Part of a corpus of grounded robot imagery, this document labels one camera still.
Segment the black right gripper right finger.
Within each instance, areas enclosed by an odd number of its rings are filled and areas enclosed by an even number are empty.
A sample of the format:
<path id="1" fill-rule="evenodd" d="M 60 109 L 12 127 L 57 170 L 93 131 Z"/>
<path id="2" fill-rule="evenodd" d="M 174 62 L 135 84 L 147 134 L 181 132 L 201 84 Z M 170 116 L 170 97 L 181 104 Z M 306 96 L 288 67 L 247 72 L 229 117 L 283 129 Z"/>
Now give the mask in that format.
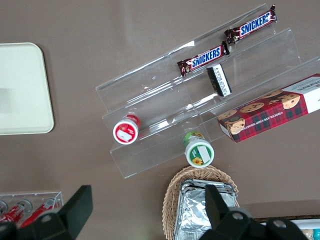
<path id="1" fill-rule="evenodd" d="M 306 240 L 296 224 L 282 217 L 269 218 L 265 225 L 240 209 L 231 210 L 216 186 L 205 186 L 205 210 L 211 228 L 201 240 Z"/>

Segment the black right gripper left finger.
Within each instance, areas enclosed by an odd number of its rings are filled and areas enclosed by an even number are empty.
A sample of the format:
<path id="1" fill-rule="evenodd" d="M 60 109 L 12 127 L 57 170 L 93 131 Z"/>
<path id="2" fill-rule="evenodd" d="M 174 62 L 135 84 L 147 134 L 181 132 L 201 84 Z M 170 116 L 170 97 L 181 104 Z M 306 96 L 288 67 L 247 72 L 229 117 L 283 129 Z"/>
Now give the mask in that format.
<path id="1" fill-rule="evenodd" d="M 2 240 L 75 240 L 93 212 L 92 186 L 82 185 L 57 212 L 39 216 L 30 225 L 17 228 L 0 224 Z"/>

